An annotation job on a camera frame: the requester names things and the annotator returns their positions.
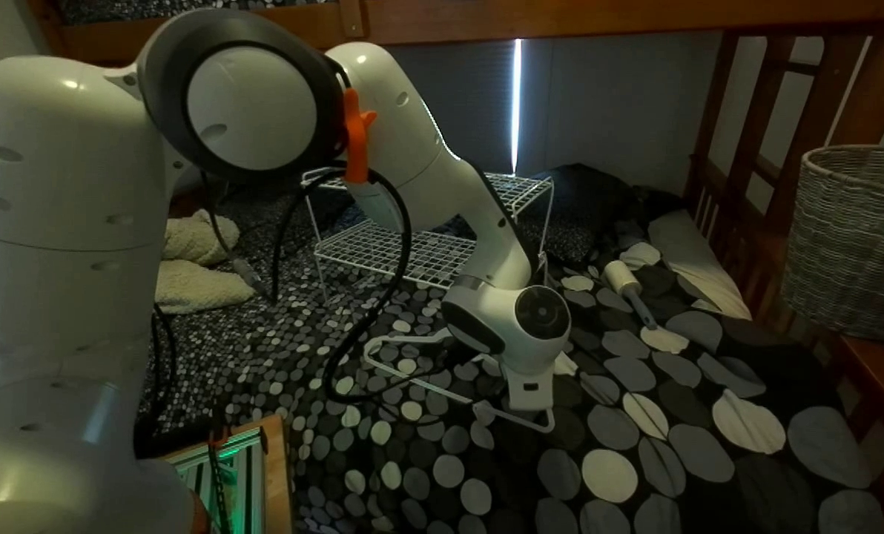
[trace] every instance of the cable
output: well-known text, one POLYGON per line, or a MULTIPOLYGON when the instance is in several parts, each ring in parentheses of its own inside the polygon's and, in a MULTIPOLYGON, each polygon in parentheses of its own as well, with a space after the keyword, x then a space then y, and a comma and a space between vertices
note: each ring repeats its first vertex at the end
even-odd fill
MULTIPOLYGON (((319 212, 314 212, 314 226, 319 226, 319 229, 329 229, 329 226, 337 226, 351 207, 354 207, 354 200, 345 200, 345 201, 342 201, 339 207, 334 207, 329 214, 319 214, 319 212)), ((279 265, 288 265, 288 257, 295 257, 301 249, 307 249, 307 246, 314 243, 314 240, 319 240, 319 235, 310 235, 310 238, 291 243, 291 246, 285 249, 285 256, 279 257, 279 265)))
POLYGON ((274 231, 274 243, 270 243, 270 292, 267 292, 267 301, 276 302, 279 296, 279 287, 283 287, 283 249, 285 249, 285 238, 288 238, 288 229, 291 229, 291 220, 296 214, 296 207, 314 194, 320 191, 320 185, 334 182, 334 179, 342 179, 345 176, 345 167, 334 167, 334 170, 325 170, 320 176, 314 176, 307 188, 301 188, 301 194, 291 200, 283 223, 276 226, 274 231))
POLYGON ((409 220, 409 212, 406 212, 406 201, 403 195, 394 191, 391 182, 385 182, 382 176, 372 171, 372 182, 385 188, 385 194, 391 195, 391 201, 397 206, 400 212, 400 256, 397 256, 397 265, 394 265, 394 274, 391 278, 385 283, 385 292, 382 296, 378 301, 375 308, 368 308, 368 315, 363 321, 354 323, 354 330, 348 333, 348 339, 329 354, 328 366, 325 366, 325 394, 334 398, 334 401, 342 401, 342 404, 354 404, 354 401, 372 401, 382 391, 365 391, 365 394, 342 394, 337 391, 337 370, 342 366, 345 357, 354 357, 354 346, 360 346, 360 339, 375 327, 375 321, 381 318, 382 306, 391 301, 391 295, 403 284, 406 278, 406 271, 409 271, 409 256, 412 256, 412 220, 409 220))
POLYGON ((233 271, 236 271, 249 287, 256 287, 264 301, 270 301, 270 296, 267 296, 267 287, 264 287, 264 283, 262 283, 262 274, 259 274, 246 257, 242 257, 242 256, 233 252, 233 246, 228 246, 228 240, 227 240, 227 235, 222 235, 222 229, 219 229, 219 223, 216 223, 210 176, 207 176, 205 170, 203 170, 199 176, 203 176, 203 185, 205 185, 205 214, 207 214, 207 223, 210 223, 210 231, 215 231, 219 249, 227 252, 233 271))
POLYGON ((163 315, 160 306, 154 306, 154 315, 153 315, 153 390, 148 390, 153 404, 148 404, 148 413, 133 427, 136 456, 153 456, 157 450, 153 434, 154 434, 157 418, 173 404, 175 384, 179 384, 175 369, 179 369, 179 341, 175 341, 170 318, 163 315))

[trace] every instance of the black and white fabric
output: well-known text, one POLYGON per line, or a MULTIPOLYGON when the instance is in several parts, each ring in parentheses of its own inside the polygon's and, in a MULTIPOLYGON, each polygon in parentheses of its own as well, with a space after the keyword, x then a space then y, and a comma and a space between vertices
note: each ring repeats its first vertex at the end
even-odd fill
MULTIPOLYGON (((253 226, 242 249, 267 262, 253 226)), ((599 266, 556 274, 577 330, 556 378, 556 431, 535 434, 491 410, 363 366, 325 398, 320 370, 363 318, 381 275, 285 266, 279 306, 253 301, 175 318, 182 387, 163 431, 227 401, 233 421, 279 413, 291 427, 301 532, 549 532, 549 534, 866 534, 881 520, 873 473, 816 358, 741 321, 691 308, 664 266, 644 266, 644 301, 685 354, 642 341, 633 308, 599 266)), ((406 284, 372 336, 440 330, 440 287, 406 284)), ((474 401, 503 404, 497 366, 440 369, 446 349, 382 346, 381 358, 474 401)))

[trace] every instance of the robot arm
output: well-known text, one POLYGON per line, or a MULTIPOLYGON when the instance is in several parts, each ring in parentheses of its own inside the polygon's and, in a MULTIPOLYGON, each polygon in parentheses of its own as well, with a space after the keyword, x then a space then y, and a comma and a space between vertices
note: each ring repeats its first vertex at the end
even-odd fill
MULTIPOLYGON (((245 182, 329 164, 345 148, 329 62, 378 114, 368 167, 400 191, 412 229, 463 217, 477 235, 446 296, 452 330, 503 354, 512 407, 553 404, 568 306, 528 287, 509 214, 446 148, 394 59, 375 44, 325 59, 256 14, 194 11, 160 28, 136 71, 0 62, 0 532, 190 524, 182 480, 132 450, 170 152, 245 182)), ((394 223, 372 185, 351 194, 394 223)))
MULTIPOLYGON (((388 50, 351 42, 328 57, 246 11, 197 11, 163 28, 141 57, 142 100, 154 125, 194 164, 262 179, 310 170, 354 143, 345 120, 368 114, 365 167, 406 206, 417 231, 463 217, 477 246, 443 315, 449 330, 503 358, 512 410, 553 407, 553 361, 569 311, 549 287, 532 287, 532 257, 485 176, 443 140, 437 120, 388 50)), ((356 206, 397 226, 385 191, 348 182, 356 206)))

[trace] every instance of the wire rack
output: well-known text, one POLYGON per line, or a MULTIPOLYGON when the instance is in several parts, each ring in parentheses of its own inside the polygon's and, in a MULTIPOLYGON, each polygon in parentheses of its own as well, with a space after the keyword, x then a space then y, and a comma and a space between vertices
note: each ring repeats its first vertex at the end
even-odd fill
MULTIPOLYGON (((486 179, 514 217, 519 217, 537 200, 553 200, 556 194, 556 185, 549 179, 519 179, 506 171, 491 171, 486 179)), ((337 235, 319 231, 314 256, 319 262, 337 262, 356 271, 391 275, 394 257, 400 252, 397 240, 400 240, 397 231, 381 229, 378 223, 363 220, 337 235)), ((449 287, 452 278, 463 271, 463 262, 473 256, 473 249, 474 249, 473 238, 461 238, 452 231, 418 231, 412 235, 406 278, 417 284, 449 287)))

